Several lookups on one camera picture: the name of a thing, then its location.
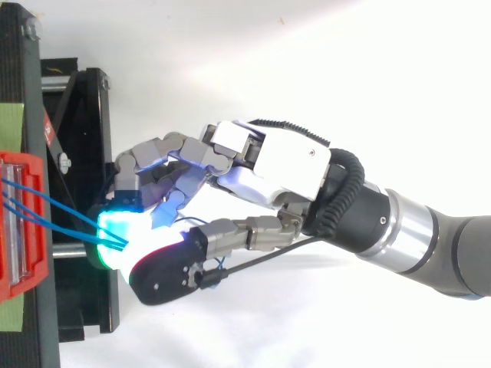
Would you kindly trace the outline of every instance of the black metal frame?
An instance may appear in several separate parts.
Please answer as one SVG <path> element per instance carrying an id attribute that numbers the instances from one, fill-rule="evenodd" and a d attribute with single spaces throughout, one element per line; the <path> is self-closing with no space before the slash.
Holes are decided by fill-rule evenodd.
<path id="1" fill-rule="evenodd" d="M 32 18 L 19 4 L 0 5 L 0 103 L 24 104 L 22 150 L 46 160 L 43 101 L 38 42 L 25 36 L 23 27 Z M 48 176 L 44 176 L 48 192 Z M 49 207 L 45 209 L 50 218 Z M 47 232 L 49 275 L 25 293 L 21 333 L 0 333 L 0 366 L 60 366 L 57 336 L 51 232 Z"/>
<path id="2" fill-rule="evenodd" d="M 66 59 L 44 60 L 41 65 L 43 76 L 49 70 L 70 75 L 63 91 L 43 93 L 56 132 L 49 146 L 52 197 L 87 213 L 98 201 L 112 167 L 107 76 L 97 68 L 77 71 L 76 63 Z M 58 167 L 62 153 L 72 161 L 65 175 Z M 66 212 L 56 208 L 51 211 L 57 225 L 87 231 L 75 217 L 68 218 Z M 54 234 L 55 247 L 66 242 L 72 240 Z M 119 325 L 116 271 L 96 269 L 86 258 L 59 258 L 54 260 L 54 272 L 60 342 L 83 340 L 84 326 L 88 325 L 99 325 L 101 333 L 116 329 Z"/>

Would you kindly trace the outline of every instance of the white wall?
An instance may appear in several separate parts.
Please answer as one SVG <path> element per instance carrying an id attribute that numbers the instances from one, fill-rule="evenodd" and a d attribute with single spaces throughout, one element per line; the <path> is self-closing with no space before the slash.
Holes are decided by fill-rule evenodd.
<path id="1" fill-rule="evenodd" d="M 78 56 L 111 76 L 114 155 L 218 120 L 289 120 L 356 153 L 372 182 L 449 215 L 491 212 L 486 0 L 23 5 L 43 22 L 43 57 Z M 224 199 L 231 208 L 219 208 Z M 259 212 L 205 190 L 186 213 Z M 491 357 L 488 301 L 444 297 L 326 244 L 160 307 L 121 288 L 120 327 L 61 345 L 63 367 L 487 366 Z"/>

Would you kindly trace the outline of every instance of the green tape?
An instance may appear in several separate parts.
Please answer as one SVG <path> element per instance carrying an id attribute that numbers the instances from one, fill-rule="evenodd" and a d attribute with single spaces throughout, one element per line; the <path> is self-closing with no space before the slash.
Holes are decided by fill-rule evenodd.
<path id="1" fill-rule="evenodd" d="M 22 332 L 24 295 L 0 303 L 0 332 Z"/>
<path id="2" fill-rule="evenodd" d="M 0 151 L 21 151 L 23 119 L 23 103 L 0 103 Z M 23 320 L 24 295 L 0 303 L 0 332 L 22 332 Z"/>
<path id="3" fill-rule="evenodd" d="M 0 150 L 20 152 L 23 103 L 0 103 Z"/>

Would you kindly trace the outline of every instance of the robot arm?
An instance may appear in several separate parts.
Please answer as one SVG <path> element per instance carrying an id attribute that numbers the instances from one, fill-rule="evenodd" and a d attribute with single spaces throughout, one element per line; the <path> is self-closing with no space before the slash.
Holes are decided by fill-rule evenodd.
<path id="1" fill-rule="evenodd" d="M 208 287 L 228 272 L 205 271 L 207 259 L 239 248 L 288 250 L 300 233 L 444 294 L 491 295 L 487 217 L 450 218 L 392 190 L 380 190 L 364 181 L 356 157 L 328 145 L 297 126 L 257 120 L 207 126 L 201 140 L 171 133 L 121 154 L 115 203 L 127 208 L 149 198 L 150 205 L 165 196 L 152 212 L 154 228 L 171 226 L 177 210 L 205 182 L 278 211 L 277 216 L 219 219 L 191 228 L 173 244 L 159 238 L 161 247 L 136 260 L 129 273 L 139 299 L 161 304 Z M 185 164 L 142 186 L 142 173 L 161 166 L 168 156 Z"/>

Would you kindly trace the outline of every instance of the blue wire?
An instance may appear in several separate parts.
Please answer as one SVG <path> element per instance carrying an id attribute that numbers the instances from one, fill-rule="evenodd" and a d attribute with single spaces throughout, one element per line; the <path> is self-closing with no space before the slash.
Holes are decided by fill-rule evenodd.
<path id="1" fill-rule="evenodd" d="M 43 223 L 43 226 L 44 227 L 50 227 L 53 225 L 53 226 L 57 226 L 55 224 L 53 224 L 52 222 L 49 222 L 48 220 L 46 220 L 45 218 L 41 217 L 40 215 L 38 215 L 36 212 L 32 211 L 29 207 L 23 205 L 21 202 L 19 202 L 17 199 L 15 198 L 12 198 L 12 197 L 9 197 L 8 194 L 6 192 L 2 192 L 2 195 L 7 198 L 10 202 L 14 203 L 17 207 L 19 207 L 20 209 L 22 209 L 24 212 L 27 212 L 29 215 L 35 217 L 39 222 L 42 222 Z M 73 232 L 73 233 L 78 233 L 78 234 L 81 234 L 83 236 L 87 235 L 87 236 L 93 236 L 93 235 L 90 235 L 90 234 L 85 234 L 83 232 L 74 232 L 73 230 L 70 230 L 70 229 L 65 229 L 65 230 L 68 230 L 69 232 Z M 97 244 L 103 244 L 105 242 L 113 242 L 115 245 L 119 245 L 120 243 L 117 243 L 115 241 L 111 241 L 111 240 L 108 240 L 108 239 L 100 239 L 100 241 L 97 243 Z"/>
<path id="2" fill-rule="evenodd" d="M 105 232 L 106 234 L 108 234 L 109 236 L 112 236 L 113 238 L 119 240 L 120 242 L 123 243 L 123 245 L 126 245 L 128 244 L 128 240 L 124 240 L 123 238 L 113 234 L 112 232 L 110 232 L 109 230 L 106 230 L 105 228 L 101 228 L 96 222 L 92 221 L 90 218 L 88 218 L 87 216 L 84 216 L 82 215 L 81 213 L 75 211 L 74 209 L 71 209 L 70 207 L 67 207 L 66 205 L 54 200 L 53 198 L 51 198 L 49 195 L 45 195 L 44 193 L 42 192 L 39 192 L 37 190 L 34 190 L 32 188 L 29 188 L 27 186 L 22 186 L 21 184 L 17 184 L 16 182 L 11 182 L 10 180 L 7 180 L 5 178 L 2 178 L 2 181 L 5 183 L 5 184 L 8 184 L 10 186 L 13 186 L 14 188 L 17 188 L 17 189 L 21 189 L 21 190 L 25 190 L 26 192 L 30 192 L 30 193 L 33 193 L 37 196 L 40 196 L 41 198 L 43 198 L 44 200 L 50 202 L 52 205 L 55 205 L 57 206 L 58 208 L 60 209 L 63 209 L 65 210 L 66 212 L 68 213 L 71 213 L 73 216 L 79 218 L 80 220 L 82 221 L 85 221 L 87 224 L 89 225 L 92 225 L 94 226 L 95 228 L 99 229 L 99 230 L 102 230 L 103 232 Z"/>
<path id="3" fill-rule="evenodd" d="M 12 212 L 14 215 L 18 216 L 20 219 L 24 219 L 26 221 L 29 221 L 29 222 L 32 222 L 33 224 L 35 225 L 40 225 L 40 226 L 43 226 L 45 228 L 49 228 L 53 231 L 56 231 L 56 232 L 61 232 L 63 234 L 66 234 L 68 236 L 71 236 L 73 238 L 76 238 L 76 239 L 79 239 L 79 240 L 82 240 L 83 242 L 90 242 L 90 243 L 94 243 L 94 244 L 102 244 L 102 245 L 105 245 L 106 247 L 108 248 L 111 248 L 111 249 L 115 249 L 117 251 L 122 251 L 124 249 L 123 245 L 119 242 L 116 242 L 116 241 L 111 241 L 111 240 L 107 240 L 107 239 L 99 239 L 97 236 L 93 236 L 93 235 L 89 235 L 89 234 L 84 234 L 83 232 L 76 232 L 76 231 L 73 231 L 73 230 L 70 230 L 70 229 L 67 229 L 67 228 L 62 228 L 60 226 L 57 226 L 51 222 L 48 222 L 46 220 L 44 220 L 42 218 L 42 221 L 37 221 L 37 220 L 34 220 L 33 218 L 30 218 L 26 215 L 23 215 L 22 213 L 20 213 L 19 211 L 15 210 L 14 208 L 12 208 L 10 205 L 4 203 L 3 206 L 9 210 L 10 212 Z"/>
<path id="4" fill-rule="evenodd" d="M 221 261 L 217 257 L 215 257 L 214 260 L 218 262 L 218 266 L 216 268 L 221 270 L 223 268 L 223 262 L 225 262 L 225 257 L 223 257 Z"/>

